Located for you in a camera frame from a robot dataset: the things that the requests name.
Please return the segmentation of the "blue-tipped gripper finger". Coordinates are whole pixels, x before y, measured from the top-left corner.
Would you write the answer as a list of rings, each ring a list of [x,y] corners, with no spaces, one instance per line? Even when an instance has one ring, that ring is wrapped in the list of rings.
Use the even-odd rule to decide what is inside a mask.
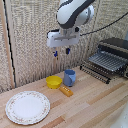
[[[55,57],[55,58],[56,58],[56,57],[58,58],[58,51],[57,51],[56,48],[54,48],[53,54],[54,54],[54,57]]]
[[[66,48],[66,55],[69,55],[70,54],[70,51],[71,51],[71,48],[70,47]]]

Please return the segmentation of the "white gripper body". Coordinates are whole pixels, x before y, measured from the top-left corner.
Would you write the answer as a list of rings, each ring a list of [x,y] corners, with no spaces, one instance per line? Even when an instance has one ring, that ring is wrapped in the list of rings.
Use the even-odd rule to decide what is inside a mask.
[[[50,48],[74,45],[79,42],[80,29],[55,29],[47,33],[47,46]]]

